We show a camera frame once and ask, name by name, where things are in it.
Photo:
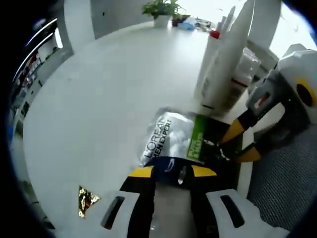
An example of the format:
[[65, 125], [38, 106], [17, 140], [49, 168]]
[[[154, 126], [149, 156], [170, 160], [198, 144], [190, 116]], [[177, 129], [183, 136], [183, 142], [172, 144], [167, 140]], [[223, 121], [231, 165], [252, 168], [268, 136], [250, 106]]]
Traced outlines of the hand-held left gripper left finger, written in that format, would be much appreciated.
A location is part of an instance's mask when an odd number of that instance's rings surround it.
[[155, 209], [154, 166], [133, 170], [105, 201], [101, 226], [107, 238], [148, 238]]

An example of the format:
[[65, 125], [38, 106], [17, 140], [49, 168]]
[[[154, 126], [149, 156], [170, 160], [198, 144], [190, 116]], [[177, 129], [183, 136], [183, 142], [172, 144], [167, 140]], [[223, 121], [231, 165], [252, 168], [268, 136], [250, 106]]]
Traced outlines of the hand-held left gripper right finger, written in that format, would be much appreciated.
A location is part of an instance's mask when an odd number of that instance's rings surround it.
[[191, 212], [199, 238], [265, 238], [270, 225], [259, 209], [234, 189], [221, 190], [217, 174], [190, 166]]

